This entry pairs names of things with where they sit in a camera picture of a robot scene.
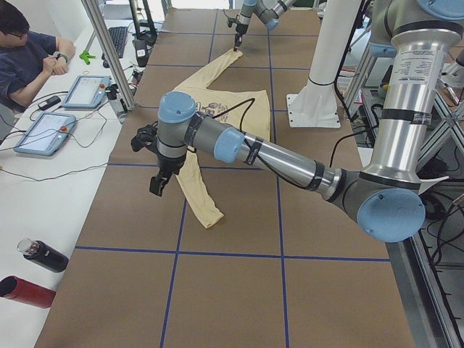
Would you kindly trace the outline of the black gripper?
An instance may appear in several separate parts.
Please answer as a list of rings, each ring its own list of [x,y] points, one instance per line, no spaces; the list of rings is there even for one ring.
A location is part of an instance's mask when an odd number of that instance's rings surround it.
[[[234,37],[234,45],[233,45],[234,51],[237,51],[239,49],[239,45],[241,45],[243,41],[242,36],[247,33],[248,27],[249,27],[248,24],[238,23],[236,25],[236,34]]]
[[[151,177],[149,191],[156,196],[162,196],[163,189],[169,183],[172,174],[178,175],[180,173],[186,161],[186,155],[172,158],[158,154],[157,161],[159,172],[157,176]]]

